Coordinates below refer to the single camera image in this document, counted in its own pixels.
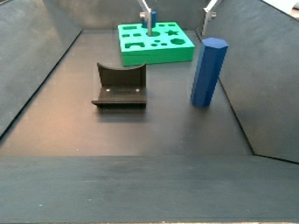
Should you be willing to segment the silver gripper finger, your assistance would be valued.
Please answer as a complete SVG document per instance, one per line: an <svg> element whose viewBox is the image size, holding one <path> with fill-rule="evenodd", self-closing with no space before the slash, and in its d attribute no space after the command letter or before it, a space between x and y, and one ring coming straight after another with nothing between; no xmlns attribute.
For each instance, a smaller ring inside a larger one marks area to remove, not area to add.
<svg viewBox="0 0 299 224"><path fill-rule="evenodd" d="M146 35L152 35L152 9L148 7L145 0L136 0L141 8L140 18L146 24Z"/></svg>
<svg viewBox="0 0 299 224"><path fill-rule="evenodd" d="M217 5L217 1L218 0L209 0L208 5L202 8L202 11L204 11L204 19L202 19L202 26L201 26L201 30L200 30L200 35L201 36L205 35L208 22L216 16L216 12L213 11L213 8Z"/></svg>

